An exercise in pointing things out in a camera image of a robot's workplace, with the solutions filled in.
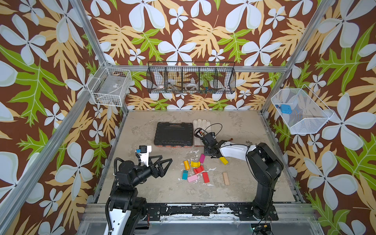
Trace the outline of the yellow rectangular block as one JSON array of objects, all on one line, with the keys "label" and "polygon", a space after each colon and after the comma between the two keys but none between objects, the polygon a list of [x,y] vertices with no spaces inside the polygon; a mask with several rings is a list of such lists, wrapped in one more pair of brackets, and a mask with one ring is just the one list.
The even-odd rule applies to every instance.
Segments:
[{"label": "yellow rectangular block", "polygon": [[220,161],[221,161],[224,165],[227,165],[227,164],[229,163],[228,160],[227,160],[225,157],[220,157],[219,159],[220,159]]}]

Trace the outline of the red rectangular block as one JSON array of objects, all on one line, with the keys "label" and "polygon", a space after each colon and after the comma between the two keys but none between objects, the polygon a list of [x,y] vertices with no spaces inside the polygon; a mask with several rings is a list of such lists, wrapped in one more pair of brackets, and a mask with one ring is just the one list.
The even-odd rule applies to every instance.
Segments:
[{"label": "red rectangular block", "polygon": [[202,173],[202,177],[203,177],[203,180],[204,180],[204,183],[207,184],[210,182],[210,179],[209,179],[209,175],[207,172],[203,172]]}]

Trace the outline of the natural wood block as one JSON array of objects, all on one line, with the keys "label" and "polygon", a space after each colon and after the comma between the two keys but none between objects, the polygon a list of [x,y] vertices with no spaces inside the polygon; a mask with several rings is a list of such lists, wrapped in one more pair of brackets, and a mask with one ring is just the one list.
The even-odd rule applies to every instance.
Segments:
[{"label": "natural wood block", "polygon": [[230,185],[230,180],[229,180],[229,176],[228,176],[227,172],[223,172],[223,180],[224,180],[225,186],[229,186]]}]

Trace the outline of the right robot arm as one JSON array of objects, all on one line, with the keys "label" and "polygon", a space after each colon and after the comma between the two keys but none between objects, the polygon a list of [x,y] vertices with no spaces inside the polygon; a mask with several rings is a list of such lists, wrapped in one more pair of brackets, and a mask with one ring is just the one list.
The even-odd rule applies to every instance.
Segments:
[{"label": "right robot arm", "polygon": [[252,202],[253,216],[260,220],[268,217],[273,205],[275,185],[284,169],[284,164],[273,150],[266,143],[247,146],[215,139],[203,139],[202,142],[211,157],[233,157],[247,163],[258,183]]}]

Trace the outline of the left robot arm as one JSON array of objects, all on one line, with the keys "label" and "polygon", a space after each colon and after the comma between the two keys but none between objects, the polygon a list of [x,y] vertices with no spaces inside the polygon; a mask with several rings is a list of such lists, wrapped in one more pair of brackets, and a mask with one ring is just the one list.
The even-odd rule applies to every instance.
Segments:
[{"label": "left robot arm", "polygon": [[136,186],[149,177],[164,177],[173,160],[152,156],[149,166],[135,165],[131,160],[114,160],[114,182],[105,204],[106,235],[132,235],[137,224],[146,217],[147,202],[138,197]]}]

